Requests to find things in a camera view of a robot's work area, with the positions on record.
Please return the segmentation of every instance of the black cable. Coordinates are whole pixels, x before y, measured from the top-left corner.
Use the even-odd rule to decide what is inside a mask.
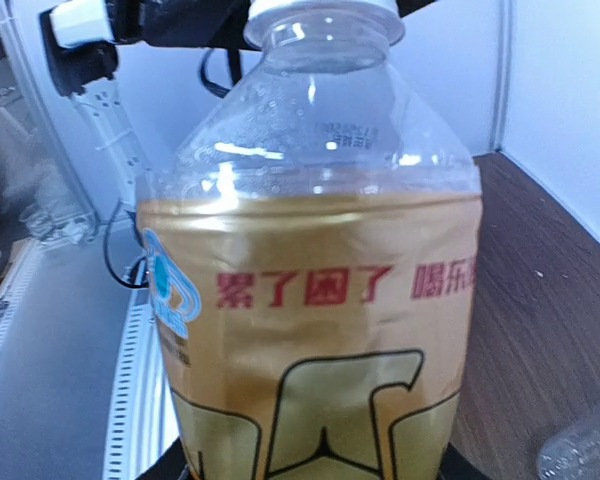
[[[209,76],[207,75],[207,64],[209,63],[209,59],[211,58],[211,55],[213,55],[213,52],[215,51],[215,49],[211,48],[209,50],[207,50],[204,53],[204,57],[202,57],[202,62],[200,63],[200,81],[202,82],[202,85],[204,85],[204,87],[209,90],[211,93],[213,93],[216,97],[220,97],[220,98],[224,98],[227,96],[227,94],[230,92],[230,89],[225,88],[221,85],[218,85],[215,82],[212,82],[211,80],[209,80]]]
[[[140,267],[142,266],[142,263],[145,260],[146,260],[146,257],[144,257],[144,256],[142,256],[142,257],[138,258],[138,260],[136,260],[136,263],[134,263],[133,267],[131,267],[131,270],[129,270],[127,279],[133,280],[133,279],[138,278],[138,273],[140,272]],[[147,276],[147,269],[145,268],[144,272],[142,272],[142,276],[140,277],[139,281],[141,283],[144,283],[146,276]]]
[[[132,283],[125,282],[116,274],[116,272],[113,270],[113,267],[111,266],[111,259],[109,258],[109,238],[111,237],[111,229],[113,227],[113,222],[115,221],[116,217],[120,213],[121,209],[122,209],[122,202],[118,200],[118,204],[116,205],[116,208],[113,211],[113,215],[111,215],[111,219],[109,220],[109,223],[107,224],[107,228],[104,232],[104,242],[103,242],[103,244],[104,244],[104,263],[107,267],[107,271],[109,272],[109,275],[111,275],[111,277],[113,277],[113,279],[118,284],[122,285],[125,288],[129,288],[131,290],[143,290],[145,288],[149,288],[148,282],[143,282],[141,285],[134,285]]]
[[[229,72],[231,73],[231,81],[236,86],[242,80],[242,55],[240,50],[227,50],[227,58],[229,60]]]

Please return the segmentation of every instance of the gold bottle label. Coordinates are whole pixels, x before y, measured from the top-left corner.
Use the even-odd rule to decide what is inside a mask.
[[[196,480],[433,480],[471,317],[477,195],[140,205]]]

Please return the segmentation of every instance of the bottle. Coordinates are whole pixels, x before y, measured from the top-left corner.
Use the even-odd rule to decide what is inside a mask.
[[[256,0],[260,63],[138,192],[194,478],[434,480],[478,169],[389,63],[393,0]]]
[[[538,476],[542,480],[600,480],[600,407],[544,445]]]

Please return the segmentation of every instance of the logo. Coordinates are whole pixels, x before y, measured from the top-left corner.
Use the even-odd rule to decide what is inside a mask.
[[[155,232],[145,230],[144,237],[153,279],[151,297],[154,311],[176,335],[189,338],[187,323],[198,318],[202,310],[200,293],[171,260]]]

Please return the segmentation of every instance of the bottle neck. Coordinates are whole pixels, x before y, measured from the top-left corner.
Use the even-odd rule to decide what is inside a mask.
[[[265,63],[287,71],[342,73],[384,63],[386,29],[377,21],[341,9],[295,12],[267,30]]]

